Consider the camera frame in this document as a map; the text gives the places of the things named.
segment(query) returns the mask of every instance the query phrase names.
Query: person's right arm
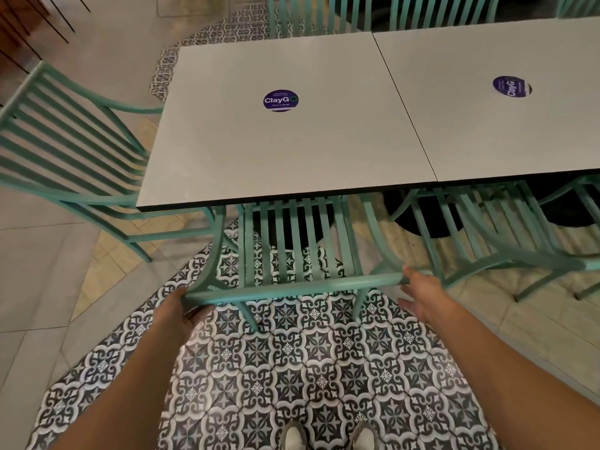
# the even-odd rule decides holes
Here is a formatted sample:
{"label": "person's right arm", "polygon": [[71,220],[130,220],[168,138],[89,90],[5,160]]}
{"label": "person's right arm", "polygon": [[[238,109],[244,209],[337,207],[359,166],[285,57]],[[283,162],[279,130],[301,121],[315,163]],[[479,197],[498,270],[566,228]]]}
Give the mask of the person's right arm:
{"label": "person's right arm", "polygon": [[499,339],[438,279],[403,273],[415,301],[400,306],[437,332],[507,450],[600,448],[600,407]]}

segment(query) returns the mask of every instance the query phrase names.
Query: white shoe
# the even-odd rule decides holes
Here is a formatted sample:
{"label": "white shoe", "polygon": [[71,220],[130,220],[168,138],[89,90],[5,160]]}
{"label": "white shoe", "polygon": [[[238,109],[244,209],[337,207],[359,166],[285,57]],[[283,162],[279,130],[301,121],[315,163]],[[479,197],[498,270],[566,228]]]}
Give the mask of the white shoe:
{"label": "white shoe", "polygon": [[280,450],[306,450],[307,439],[303,426],[298,422],[289,422],[281,431]]}
{"label": "white shoe", "polygon": [[347,446],[348,450],[378,450],[379,439],[375,428],[367,422],[358,422]]}

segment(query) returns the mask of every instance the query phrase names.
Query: sticker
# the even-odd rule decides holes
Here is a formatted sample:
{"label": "sticker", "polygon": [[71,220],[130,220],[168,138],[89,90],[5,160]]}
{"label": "sticker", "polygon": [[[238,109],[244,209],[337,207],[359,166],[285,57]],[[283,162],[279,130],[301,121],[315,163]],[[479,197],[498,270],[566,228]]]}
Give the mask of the sticker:
{"label": "sticker", "polygon": [[298,95],[290,90],[275,90],[267,93],[263,104],[273,112],[287,112],[298,105]]}
{"label": "sticker", "polygon": [[512,75],[501,75],[494,79],[494,88],[503,95],[511,98],[524,98],[532,92],[531,85],[523,79]]}

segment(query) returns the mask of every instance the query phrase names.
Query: table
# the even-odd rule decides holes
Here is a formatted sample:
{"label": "table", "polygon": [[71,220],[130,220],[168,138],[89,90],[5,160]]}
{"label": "table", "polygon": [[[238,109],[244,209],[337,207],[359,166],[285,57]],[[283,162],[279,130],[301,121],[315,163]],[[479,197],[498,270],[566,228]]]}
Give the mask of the table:
{"label": "table", "polygon": [[195,45],[179,51],[137,207],[435,180],[371,33]]}
{"label": "table", "polygon": [[600,18],[374,37],[438,181],[600,168]]}

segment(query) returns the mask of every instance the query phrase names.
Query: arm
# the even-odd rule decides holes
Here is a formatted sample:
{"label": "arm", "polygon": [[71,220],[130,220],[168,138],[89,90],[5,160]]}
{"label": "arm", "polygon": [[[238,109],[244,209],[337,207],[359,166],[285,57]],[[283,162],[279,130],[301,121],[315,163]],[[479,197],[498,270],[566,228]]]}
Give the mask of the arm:
{"label": "arm", "polygon": [[507,450],[598,448],[600,408],[500,340],[438,279],[403,273],[415,301],[400,306],[438,333]]}
{"label": "arm", "polygon": [[160,414],[179,348],[213,306],[184,315],[174,290],[154,311],[131,358],[94,404],[56,441],[53,450],[154,450]]}

